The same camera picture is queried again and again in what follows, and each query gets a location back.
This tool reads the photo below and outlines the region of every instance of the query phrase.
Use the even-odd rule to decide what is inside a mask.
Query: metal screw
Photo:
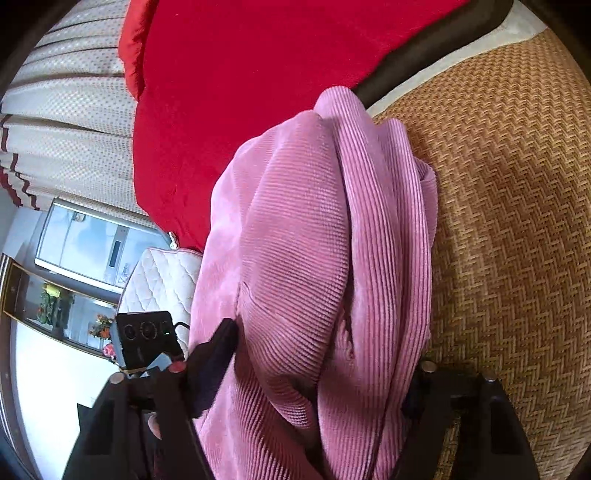
[[[421,370],[428,374],[435,373],[437,371],[437,364],[430,360],[423,360],[421,362]]]
[[[123,380],[125,380],[125,375],[122,372],[115,372],[109,377],[109,382],[114,385],[121,383]]]
[[[490,368],[485,368],[482,371],[482,378],[484,378],[487,382],[494,382],[496,380],[495,371]]]

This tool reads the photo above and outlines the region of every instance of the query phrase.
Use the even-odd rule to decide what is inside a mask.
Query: red fabric
[[[467,0],[167,0],[145,47],[134,131],[139,205],[202,250],[212,188],[247,139],[355,86]]]
[[[119,38],[118,54],[125,67],[125,84],[137,100],[144,90],[144,46],[158,0],[130,0]]]

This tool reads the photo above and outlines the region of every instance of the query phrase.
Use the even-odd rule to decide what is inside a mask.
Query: wall
[[[3,245],[17,208],[6,190],[0,188],[0,245]]]
[[[12,218],[8,235],[5,237],[5,241],[3,241],[4,247],[2,252],[22,264],[25,260],[35,227],[41,219],[43,212],[38,212],[30,208],[18,208],[15,210],[16,212]]]
[[[76,403],[92,407],[119,369],[22,323],[13,325],[14,395],[43,480],[59,480],[80,432]]]

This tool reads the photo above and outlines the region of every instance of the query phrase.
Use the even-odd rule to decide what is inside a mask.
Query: corduroy fabric
[[[219,479],[387,479],[428,338],[433,171],[348,89],[248,141],[216,184],[190,342],[241,340],[197,422]]]

